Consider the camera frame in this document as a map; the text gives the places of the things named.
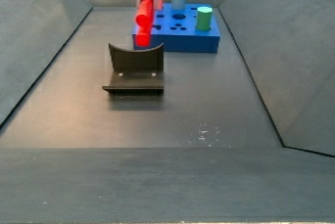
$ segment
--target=black holder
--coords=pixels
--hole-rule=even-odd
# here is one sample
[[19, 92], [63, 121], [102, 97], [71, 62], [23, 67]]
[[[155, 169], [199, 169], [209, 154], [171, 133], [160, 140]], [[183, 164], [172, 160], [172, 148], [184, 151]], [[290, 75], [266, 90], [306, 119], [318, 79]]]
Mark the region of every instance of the black holder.
[[109, 93], [164, 91], [164, 44], [148, 50], [125, 50], [109, 44], [113, 64]]

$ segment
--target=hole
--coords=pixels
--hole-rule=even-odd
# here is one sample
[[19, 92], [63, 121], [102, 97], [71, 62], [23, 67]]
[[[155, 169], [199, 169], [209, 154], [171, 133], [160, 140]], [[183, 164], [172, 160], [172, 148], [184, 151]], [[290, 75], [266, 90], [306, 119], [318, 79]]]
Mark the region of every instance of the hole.
[[157, 30], [163, 29], [163, 26], [160, 24], [155, 24], [152, 27], [156, 28]]
[[173, 19], [176, 19], [176, 20], [183, 20], [183, 19], [185, 19], [185, 18], [187, 18], [187, 16], [183, 15], [183, 14], [176, 14], [176, 15], [173, 15]]

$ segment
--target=gray floor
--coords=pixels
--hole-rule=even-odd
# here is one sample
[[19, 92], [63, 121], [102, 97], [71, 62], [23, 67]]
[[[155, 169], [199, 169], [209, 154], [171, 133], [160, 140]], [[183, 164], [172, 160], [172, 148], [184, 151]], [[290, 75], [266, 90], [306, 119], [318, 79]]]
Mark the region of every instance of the gray floor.
[[335, 221], [335, 159], [282, 148], [218, 13], [163, 97], [102, 90], [133, 16], [94, 10], [2, 129], [0, 223]]
[[0, 150], [0, 223], [334, 222], [334, 166], [272, 148]]
[[110, 42], [134, 9], [96, 9], [0, 132], [0, 148], [281, 147], [219, 13], [218, 54], [167, 53], [165, 94], [110, 97]]

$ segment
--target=black bracket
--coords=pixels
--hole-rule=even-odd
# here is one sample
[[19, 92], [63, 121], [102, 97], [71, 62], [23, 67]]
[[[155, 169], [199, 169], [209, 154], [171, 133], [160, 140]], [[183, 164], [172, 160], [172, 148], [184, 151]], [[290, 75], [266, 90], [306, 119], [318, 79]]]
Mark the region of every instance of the black bracket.
[[148, 50], [125, 50], [109, 44], [113, 64], [108, 92], [164, 91], [164, 44]]

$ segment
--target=blue block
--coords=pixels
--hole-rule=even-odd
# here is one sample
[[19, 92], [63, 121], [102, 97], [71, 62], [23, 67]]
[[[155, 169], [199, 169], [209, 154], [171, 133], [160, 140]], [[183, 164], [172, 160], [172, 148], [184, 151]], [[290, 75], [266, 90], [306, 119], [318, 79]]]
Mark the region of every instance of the blue block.
[[208, 4], [188, 4], [185, 10], [172, 10], [172, 4], [165, 3], [164, 9], [156, 11], [152, 29], [151, 46], [136, 44], [138, 26], [134, 28], [134, 49], [155, 48], [164, 43], [165, 52], [218, 53], [220, 30], [215, 16], [211, 30], [196, 30], [196, 14], [199, 7], [211, 7]]

